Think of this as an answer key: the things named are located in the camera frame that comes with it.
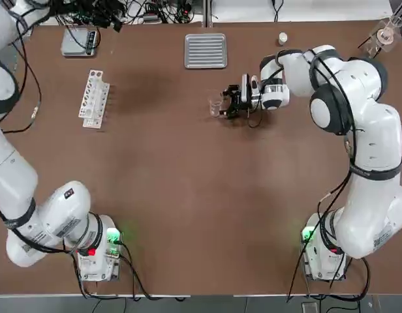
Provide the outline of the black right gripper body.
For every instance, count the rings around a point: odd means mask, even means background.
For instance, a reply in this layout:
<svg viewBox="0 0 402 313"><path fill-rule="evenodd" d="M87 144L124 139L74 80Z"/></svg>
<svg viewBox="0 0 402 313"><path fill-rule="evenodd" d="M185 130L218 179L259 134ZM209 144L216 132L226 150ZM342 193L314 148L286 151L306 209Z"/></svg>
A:
<svg viewBox="0 0 402 313"><path fill-rule="evenodd" d="M233 103L236 109L236 117L239 116L240 111L249 111L253 108L252 105L252 91L251 86L247 85L240 86L239 94L235 97L230 98L230 103Z"/></svg>

